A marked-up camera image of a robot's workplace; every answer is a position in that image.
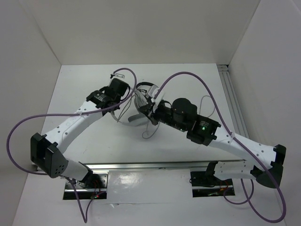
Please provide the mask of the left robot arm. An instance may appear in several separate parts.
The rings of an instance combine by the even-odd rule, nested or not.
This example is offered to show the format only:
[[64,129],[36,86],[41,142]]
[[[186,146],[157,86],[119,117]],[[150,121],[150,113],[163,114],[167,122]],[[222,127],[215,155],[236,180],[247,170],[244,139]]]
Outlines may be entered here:
[[88,166],[67,159],[63,154],[91,124],[107,112],[117,110],[127,91],[130,91],[130,86],[126,82],[113,78],[108,86],[89,94],[75,116],[67,118],[44,135],[34,134],[31,137],[31,161],[51,178],[74,179],[83,188],[97,185],[99,176]]

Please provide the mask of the white grey headphones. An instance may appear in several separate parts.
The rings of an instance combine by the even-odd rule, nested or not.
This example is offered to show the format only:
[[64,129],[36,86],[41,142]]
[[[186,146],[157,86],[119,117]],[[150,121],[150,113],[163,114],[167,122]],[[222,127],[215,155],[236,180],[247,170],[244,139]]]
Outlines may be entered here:
[[[147,116],[139,112],[138,109],[144,105],[152,103],[152,95],[149,95],[149,92],[145,89],[135,89],[134,94],[130,97],[128,103],[120,113],[119,117],[115,116],[115,112],[111,112],[113,119],[124,126],[129,127],[138,127],[146,125],[149,122]],[[137,113],[128,117],[127,121],[122,121],[121,118],[124,116],[125,112],[129,109],[131,103],[134,103]]]

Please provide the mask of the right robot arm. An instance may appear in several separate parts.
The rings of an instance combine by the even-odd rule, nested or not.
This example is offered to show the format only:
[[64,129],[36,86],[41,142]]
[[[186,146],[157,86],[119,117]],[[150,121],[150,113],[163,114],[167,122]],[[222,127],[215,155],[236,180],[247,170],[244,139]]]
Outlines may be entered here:
[[286,148],[257,143],[236,133],[208,117],[199,115],[197,107],[185,98],[176,99],[171,107],[162,100],[158,106],[148,103],[137,110],[153,125],[163,123],[185,132],[193,143],[214,147],[233,154],[241,161],[212,161],[205,172],[206,181],[215,185],[220,180],[253,179],[260,185],[276,188],[283,175]]

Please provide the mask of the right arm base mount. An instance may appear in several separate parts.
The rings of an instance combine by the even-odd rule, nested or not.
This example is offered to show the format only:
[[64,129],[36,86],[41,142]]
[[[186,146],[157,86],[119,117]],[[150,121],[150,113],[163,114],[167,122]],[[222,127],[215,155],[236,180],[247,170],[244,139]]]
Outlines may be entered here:
[[191,171],[190,183],[192,186],[192,196],[197,197],[217,197],[234,196],[234,186],[231,179],[220,180],[215,177],[207,177],[204,171]]

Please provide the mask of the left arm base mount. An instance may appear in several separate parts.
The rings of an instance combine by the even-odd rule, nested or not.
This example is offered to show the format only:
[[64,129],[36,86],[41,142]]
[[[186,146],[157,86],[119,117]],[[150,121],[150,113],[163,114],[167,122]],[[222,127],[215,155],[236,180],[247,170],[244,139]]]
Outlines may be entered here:
[[76,190],[79,200],[107,199],[108,172],[94,173],[92,179],[86,183],[71,178],[66,180],[63,200],[76,200]]

